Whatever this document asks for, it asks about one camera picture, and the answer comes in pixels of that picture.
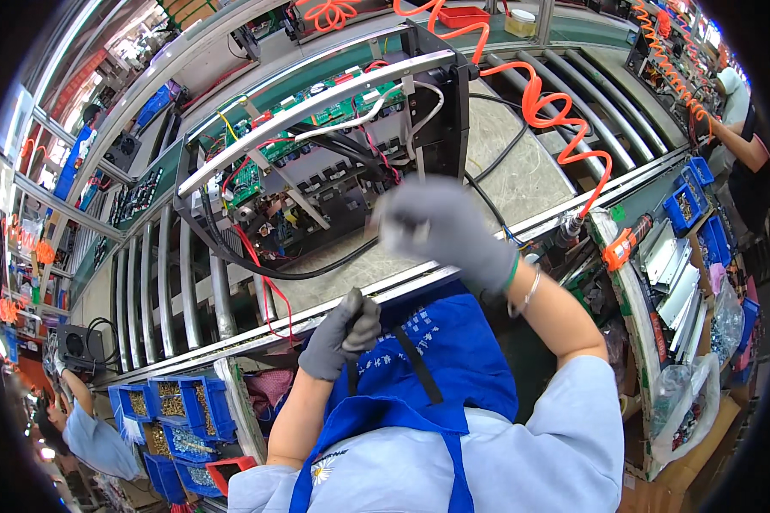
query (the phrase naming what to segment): black hair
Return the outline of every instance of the black hair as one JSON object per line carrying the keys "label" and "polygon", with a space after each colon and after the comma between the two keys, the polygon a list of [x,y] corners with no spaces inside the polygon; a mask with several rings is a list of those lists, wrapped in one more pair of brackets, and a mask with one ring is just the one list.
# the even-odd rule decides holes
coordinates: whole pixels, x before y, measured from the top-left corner
{"label": "black hair", "polygon": [[43,394],[43,397],[37,401],[37,411],[34,413],[34,423],[40,428],[40,434],[46,439],[46,445],[50,446],[61,456],[67,457],[71,455],[69,446],[63,440],[63,434],[57,426],[51,423],[48,419],[48,395]]}

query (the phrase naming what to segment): white shirt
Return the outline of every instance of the white shirt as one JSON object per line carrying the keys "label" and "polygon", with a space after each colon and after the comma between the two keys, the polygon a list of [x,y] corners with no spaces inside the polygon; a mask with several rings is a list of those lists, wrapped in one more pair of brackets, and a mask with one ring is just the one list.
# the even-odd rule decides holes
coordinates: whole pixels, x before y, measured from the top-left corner
{"label": "white shirt", "polygon": [[[465,408],[462,461],[474,510],[615,511],[624,432],[613,370],[568,361],[527,425]],[[453,465],[438,433],[384,427],[334,444],[309,469],[308,511],[447,511]],[[288,511],[298,470],[259,466],[228,485],[229,513]]]}

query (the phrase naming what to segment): apron strap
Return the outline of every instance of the apron strap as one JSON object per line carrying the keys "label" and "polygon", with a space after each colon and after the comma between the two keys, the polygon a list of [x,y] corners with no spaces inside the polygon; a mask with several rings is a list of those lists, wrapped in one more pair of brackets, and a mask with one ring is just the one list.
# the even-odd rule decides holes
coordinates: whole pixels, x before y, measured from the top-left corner
{"label": "apron strap", "polygon": [[431,404],[438,405],[441,403],[441,391],[439,390],[436,382],[433,381],[431,371],[428,370],[428,366],[425,365],[424,360],[422,360],[422,356],[416,352],[416,348],[411,342],[411,339],[408,338],[408,335],[406,335],[404,331],[402,331],[402,327],[400,326],[393,328],[391,333],[393,333],[393,335],[397,338],[399,345],[402,346],[402,350],[405,352],[405,355],[411,361],[411,365],[414,368],[414,374],[416,374],[416,376],[419,378],[420,384],[422,384],[422,388],[424,388],[425,393],[428,394],[428,398],[431,399]]}

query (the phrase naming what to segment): hand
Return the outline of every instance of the hand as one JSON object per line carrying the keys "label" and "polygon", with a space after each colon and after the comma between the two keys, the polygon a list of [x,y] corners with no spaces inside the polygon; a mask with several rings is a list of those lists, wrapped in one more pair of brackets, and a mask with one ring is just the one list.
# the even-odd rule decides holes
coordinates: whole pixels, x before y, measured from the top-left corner
{"label": "hand", "polygon": [[[311,335],[308,347],[299,355],[299,366],[310,377],[336,381],[342,365],[356,361],[376,344],[382,331],[379,312],[378,304],[363,297],[359,289],[351,289]],[[358,314],[360,317],[348,331],[347,323]]]}
{"label": "hand", "polygon": [[448,177],[408,177],[373,213],[390,251],[452,265],[492,292],[507,288],[519,251],[495,238],[468,191]]}

